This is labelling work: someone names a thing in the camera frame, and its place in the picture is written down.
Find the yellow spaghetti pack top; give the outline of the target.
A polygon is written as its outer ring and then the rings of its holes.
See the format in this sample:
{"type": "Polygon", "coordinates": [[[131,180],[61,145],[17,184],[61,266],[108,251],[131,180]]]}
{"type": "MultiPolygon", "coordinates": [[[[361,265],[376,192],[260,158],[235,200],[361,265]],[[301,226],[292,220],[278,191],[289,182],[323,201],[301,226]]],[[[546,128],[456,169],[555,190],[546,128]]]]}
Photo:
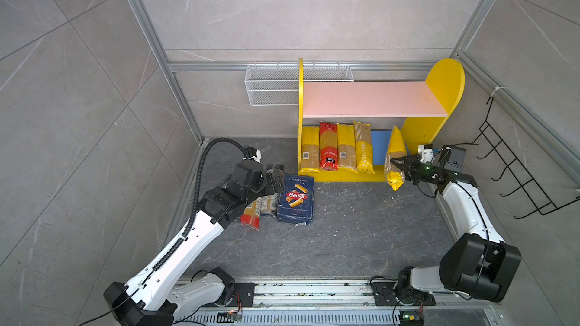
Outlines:
{"type": "Polygon", "coordinates": [[[320,128],[303,127],[299,174],[320,172],[320,128]]]}

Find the yellow spaghetti pack white lettering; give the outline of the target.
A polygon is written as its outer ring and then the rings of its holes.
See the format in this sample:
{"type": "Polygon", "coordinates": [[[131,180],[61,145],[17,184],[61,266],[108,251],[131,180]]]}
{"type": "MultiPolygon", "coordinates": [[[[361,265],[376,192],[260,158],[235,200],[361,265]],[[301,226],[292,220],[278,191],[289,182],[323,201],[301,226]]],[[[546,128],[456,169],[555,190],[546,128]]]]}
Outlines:
{"type": "Polygon", "coordinates": [[[356,147],[356,170],[374,174],[371,126],[363,122],[354,122],[353,129],[356,147]]]}

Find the yellow spaghetti pack barcode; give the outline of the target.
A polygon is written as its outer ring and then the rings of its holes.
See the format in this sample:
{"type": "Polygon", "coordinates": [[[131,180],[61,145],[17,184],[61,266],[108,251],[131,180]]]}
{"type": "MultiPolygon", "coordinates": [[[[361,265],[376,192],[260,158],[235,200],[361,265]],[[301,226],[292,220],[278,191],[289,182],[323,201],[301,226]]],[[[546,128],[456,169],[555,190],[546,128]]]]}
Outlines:
{"type": "Polygon", "coordinates": [[[337,124],[338,168],[356,173],[356,140],[353,125],[337,124]]]}

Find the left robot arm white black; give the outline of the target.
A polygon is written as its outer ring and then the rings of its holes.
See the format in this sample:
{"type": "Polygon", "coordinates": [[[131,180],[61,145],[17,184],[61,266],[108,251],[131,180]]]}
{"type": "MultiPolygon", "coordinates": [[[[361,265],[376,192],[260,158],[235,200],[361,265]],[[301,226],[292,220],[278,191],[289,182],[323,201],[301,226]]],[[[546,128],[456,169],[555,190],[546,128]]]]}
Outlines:
{"type": "Polygon", "coordinates": [[[126,283],[114,282],[104,292],[113,317],[121,325],[171,325],[211,303],[226,305],[234,279],[215,268],[201,279],[182,283],[181,276],[245,208],[263,196],[281,193],[281,165],[267,168],[245,159],[196,206],[193,220],[143,270],[126,283]]]}

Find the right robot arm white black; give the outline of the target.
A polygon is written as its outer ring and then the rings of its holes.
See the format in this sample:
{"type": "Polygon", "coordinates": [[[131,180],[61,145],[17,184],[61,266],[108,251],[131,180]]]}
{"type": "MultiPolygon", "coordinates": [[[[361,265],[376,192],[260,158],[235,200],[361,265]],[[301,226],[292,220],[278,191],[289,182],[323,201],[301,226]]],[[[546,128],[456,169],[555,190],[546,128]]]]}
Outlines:
{"type": "Polygon", "coordinates": [[[385,165],[399,178],[418,186],[436,187],[443,213],[456,237],[455,244],[434,267],[406,267],[393,281],[392,291],[403,304],[430,303],[432,294],[456,294],[465,300],[498,303],[506,296],[522,257],[507,244],[489,219],[477,182],[465,173],[466,150],[458,145],[420,146],[415,155],[389,154],[385,165]]]}

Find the blue Barilla pasta bag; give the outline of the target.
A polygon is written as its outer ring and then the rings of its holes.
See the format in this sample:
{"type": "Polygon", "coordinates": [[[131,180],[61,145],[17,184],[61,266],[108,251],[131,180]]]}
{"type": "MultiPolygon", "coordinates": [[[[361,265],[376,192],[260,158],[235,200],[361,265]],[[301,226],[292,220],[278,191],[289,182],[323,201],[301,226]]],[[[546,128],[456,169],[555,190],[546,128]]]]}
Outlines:
{"type": "Polygon", "coordinates": [[[282,223],[311,224],[314,218],[314,178],[286,174],[276,219],[282,223]]]}

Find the yellow pink blue shelf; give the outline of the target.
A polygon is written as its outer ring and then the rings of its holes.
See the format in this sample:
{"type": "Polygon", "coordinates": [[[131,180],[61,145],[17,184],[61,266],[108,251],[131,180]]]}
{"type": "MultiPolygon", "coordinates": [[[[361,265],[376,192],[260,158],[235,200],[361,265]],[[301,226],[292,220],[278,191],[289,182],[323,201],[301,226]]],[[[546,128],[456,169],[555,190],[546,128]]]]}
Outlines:
{"type": "Polygon", "coordinates": [[[424,81],[306,82],[304,67],[298,67],[299,134],[321,121],[361,121],[384,130],[402,120],[403,140],[412,154],[433,143],[465,90],[464,68],[451,58],[437,62],[424,81]]]}

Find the dark label spaghetti pack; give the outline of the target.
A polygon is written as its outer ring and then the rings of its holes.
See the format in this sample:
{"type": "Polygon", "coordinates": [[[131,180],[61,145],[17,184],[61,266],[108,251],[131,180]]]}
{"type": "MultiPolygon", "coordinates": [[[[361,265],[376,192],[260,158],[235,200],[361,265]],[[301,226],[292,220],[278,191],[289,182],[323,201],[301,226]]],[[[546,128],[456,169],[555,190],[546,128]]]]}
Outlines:
{"type": "Polygon", "coordinates": [[[261,216],[275,217],[279,205],[279,194],[261,197],[261,216]]]}

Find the red blue spaghetti pack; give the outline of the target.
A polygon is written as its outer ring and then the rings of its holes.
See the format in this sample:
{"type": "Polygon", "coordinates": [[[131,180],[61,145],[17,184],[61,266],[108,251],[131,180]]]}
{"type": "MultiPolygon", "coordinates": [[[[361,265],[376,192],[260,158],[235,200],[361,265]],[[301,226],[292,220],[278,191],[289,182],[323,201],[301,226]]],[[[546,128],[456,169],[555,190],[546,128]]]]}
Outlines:
{"type": "Polygon", "coordinates": [[[258,198],[245,208],[243,215],[240,217],[240,223],[251,229],[259,230],[261,211],[262,200],[258,198]]]}

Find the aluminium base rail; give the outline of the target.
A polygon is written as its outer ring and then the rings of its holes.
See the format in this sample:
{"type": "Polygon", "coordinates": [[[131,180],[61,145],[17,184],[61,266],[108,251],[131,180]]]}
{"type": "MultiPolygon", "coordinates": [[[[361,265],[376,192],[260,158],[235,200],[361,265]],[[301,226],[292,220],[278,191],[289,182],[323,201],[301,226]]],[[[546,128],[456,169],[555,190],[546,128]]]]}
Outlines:
{"type": "Polygon", "coordinates": [[[177,311],[176,325],[509,325],[501,306],[456,294],[401,296],[387,279],[247,279],[223,306],[177,311]]]}

